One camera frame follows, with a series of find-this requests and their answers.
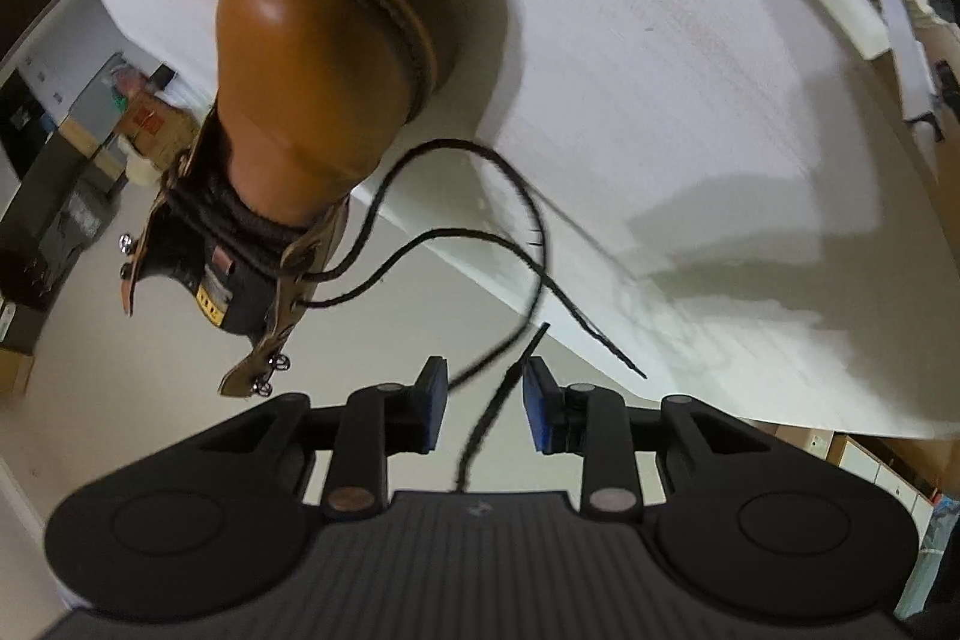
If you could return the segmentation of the brown leather boot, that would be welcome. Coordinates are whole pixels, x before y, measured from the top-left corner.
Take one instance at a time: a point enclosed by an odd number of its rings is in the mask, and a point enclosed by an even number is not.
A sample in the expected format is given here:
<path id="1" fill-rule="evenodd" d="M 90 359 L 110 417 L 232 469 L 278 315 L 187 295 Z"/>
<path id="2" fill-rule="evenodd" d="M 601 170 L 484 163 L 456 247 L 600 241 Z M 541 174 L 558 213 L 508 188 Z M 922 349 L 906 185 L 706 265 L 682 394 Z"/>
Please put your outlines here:
<path id="1" fill-rule="evenodd" d="M 218 92 L 125 245 L 122 289 L 179 282 L 251 349 L 220 383 L 267 393 L 377 169 L 454 63 L 446 0 L 218 0 Z"/>

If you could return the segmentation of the cardboard box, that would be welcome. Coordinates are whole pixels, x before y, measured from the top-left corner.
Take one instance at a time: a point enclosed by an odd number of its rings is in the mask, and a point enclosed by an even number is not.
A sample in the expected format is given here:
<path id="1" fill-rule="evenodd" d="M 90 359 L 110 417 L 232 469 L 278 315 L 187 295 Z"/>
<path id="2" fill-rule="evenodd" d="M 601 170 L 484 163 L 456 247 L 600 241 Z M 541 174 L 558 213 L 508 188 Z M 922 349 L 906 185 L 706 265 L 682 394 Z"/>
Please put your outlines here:
<path id="1" fill-rule="evenodd" d="M 130 97 L 114 133 L 125 137 L 133 151 L 153 163 L 160 172 L 194 144 L 200 126 L 192 113 L 172 107 L 148 91 Z"/>

